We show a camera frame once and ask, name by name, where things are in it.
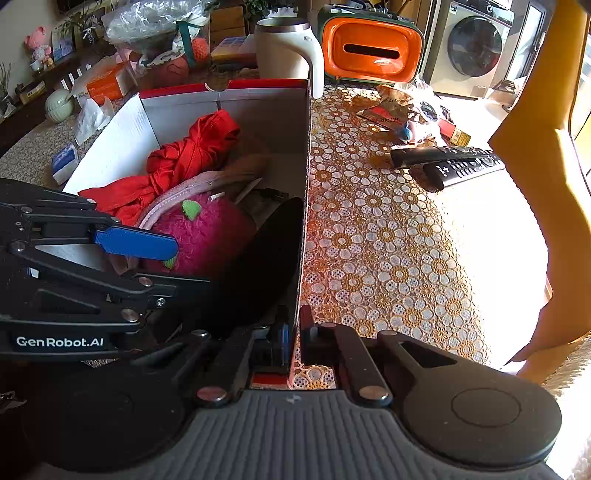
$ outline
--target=white tissue paper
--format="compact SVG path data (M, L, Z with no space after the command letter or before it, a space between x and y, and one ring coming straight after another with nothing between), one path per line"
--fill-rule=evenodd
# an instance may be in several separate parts
M115 111L109 98L105 97L105 103L100 107L92 98L89 98L78 114L76 124L72 127L78 146L88 140L94 132L106 127L114 116Z

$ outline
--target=yellow box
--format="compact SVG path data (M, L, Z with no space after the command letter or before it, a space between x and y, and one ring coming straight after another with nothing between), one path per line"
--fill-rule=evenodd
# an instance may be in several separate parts
M242 5L219 8L217 10L212 10L209 14L210 35L212 32L239 27L244 27L244 8Z
M458 127L453 131L452 137L449 141L458 147L467 147L472 137L465 132L462 132Z

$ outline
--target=small blue figurine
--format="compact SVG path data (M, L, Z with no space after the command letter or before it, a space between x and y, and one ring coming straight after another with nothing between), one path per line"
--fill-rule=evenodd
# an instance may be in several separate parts
M408 127L408 122L404 122L400 128L396 129L395 133L396 136L400 139L400 141L405 145L413 136L412 132Z

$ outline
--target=table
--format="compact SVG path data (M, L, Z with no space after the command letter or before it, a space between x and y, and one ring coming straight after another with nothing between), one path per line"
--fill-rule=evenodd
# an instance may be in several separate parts
M391 134L356 116L363 99L378 95L327 85L312 102L300 302L317 322L365 336L396 329L501 367L528 342L544 301L547 250L527 202L506 171L425 191L389 167ZM50 161L73 141L73 122L27 134L0 158L0 177L56 187ZM291 385L332 387L334 374L302 365L296 349Z

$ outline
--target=black remote control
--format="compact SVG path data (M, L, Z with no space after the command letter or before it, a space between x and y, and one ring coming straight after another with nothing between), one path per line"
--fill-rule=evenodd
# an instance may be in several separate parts
M414 147L393 148L390 157L394 168L408 168L425 163L443 160L466 160L468 158L484 158L492 154L491 150L476 147Z
M437 190L455 185L461 181L479 177L491 171L502 170L505 164L494 153L484 158L465 161L439 161L423 165L423 171Z

